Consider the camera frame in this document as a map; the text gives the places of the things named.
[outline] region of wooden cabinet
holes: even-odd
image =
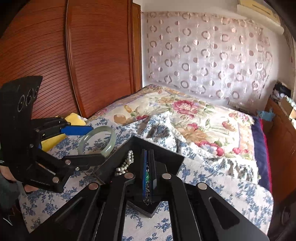
[[[296,189],[296,130],[282,109],[271,99],[265,110],[275,113],[273,126],[266,134],[275,204],[281,203]]]
[[[66,0],[29,1],[0,41],[0,86],[28,75],[42,75],[33,118],[76,112],[65,49]]]
[[[140,34],[140,24],[134,26]],[[33,118],[68,112],[88,118],[139,86],[132,43],[131,0],[31,0],[1,38],[0,86],[42,75]]]

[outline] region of black jewelry box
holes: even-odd
[[[116,168],[121,166],[121,164],[127,158],[128,151],[132,150],[134,154],[134,161],[139,162],[141,161],[142,149],[153,150],[155,161],[165,164],[167,172],[174,175],[179,172],[180,166],[184,161],[184,157],[175,152],[169,151],[151,142],[133,136],[116,152],[114,152],[100,167],[98,167],[94,174],[104,183],[109,183],[114,178]],[[139,176],[140,170],[134,171],[134,174]],[[149,218],[153,217],[160,205],[159,202],[146,205],[144,202],[136,201],[128,201],[127,204]]]

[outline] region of wooden wardrobe door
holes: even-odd
[[[15,16],[0,42],[0,86],[28,75],[43,81],[33,118],[78,112],[65,50],[66,0],[31,0]]]
[[[66,31],[71,78],[84,117],[134,92],[131,0],[71,0]]]

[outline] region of jade bangle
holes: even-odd
[[[116,142],[116,133],[115,131],[109,127],[109,126],[100,126],[97,127],[95,129],[93,129],[92,131],[90,131],[89,133],[87,133],[83,139],[81,140],[81,142],[79,143],[78,146],[78,155],[83,155],[83,149],[84,146],[86,144],[86,142],[93,137],[95,134],[98,134],[99,132],[102,131],[108,131],[111,132],[111,139],[109,141],[109,143],[107,144],[107,146],[101,151],[101,155],[103,155],[104,157],[109,156],[109,154],[111,153],[111,151],[113,150],[114,146],[115,146],[115,142]]]

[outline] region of pearl necklace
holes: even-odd
[[[128,172],[128,167],[133,162],[134,162],[133,151],[132,150],[129,150],[128,151],[128,158],[125,159],[125,161],[121,165],[121,167],[116,168],[115,176],[117,177],[119,175],[122,175],[122,174]]]

